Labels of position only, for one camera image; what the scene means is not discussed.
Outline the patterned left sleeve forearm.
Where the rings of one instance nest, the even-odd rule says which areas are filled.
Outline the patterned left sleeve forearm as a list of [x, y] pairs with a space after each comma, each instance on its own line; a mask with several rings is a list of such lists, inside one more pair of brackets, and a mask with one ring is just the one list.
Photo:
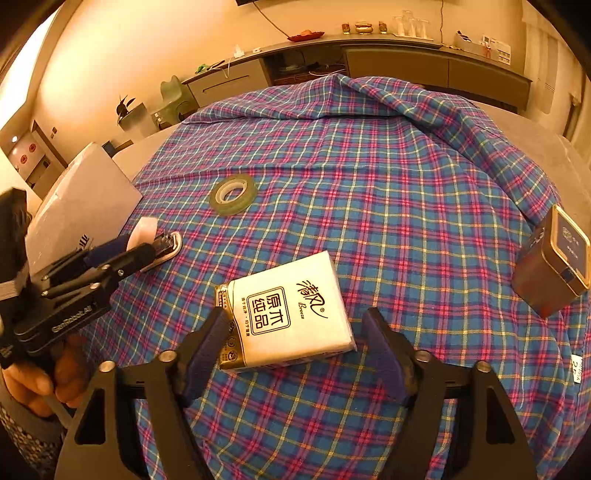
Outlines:
[[1, 379], [1, 425], [26, 464], [41, 479], [53, 479], [64, 428], [55, 416], [38, 417], [9, 393]]

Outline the person's left hand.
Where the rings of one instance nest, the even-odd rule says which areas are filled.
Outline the person's left hand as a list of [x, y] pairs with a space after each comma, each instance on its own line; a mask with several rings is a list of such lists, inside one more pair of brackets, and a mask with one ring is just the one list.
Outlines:
[[14, 363], [8, 369], [3, 369], [2, 376], [8, 393], [41, 418], [48, 418], [53, 414], [46, 403], [49, 395], [54, 395], [69, 408], [77, 408], [89, 382], [89, 368], [83, 351], [85, 343], [86, 338], [81, 334], [69, 335], [51, 374], [27, 361]]

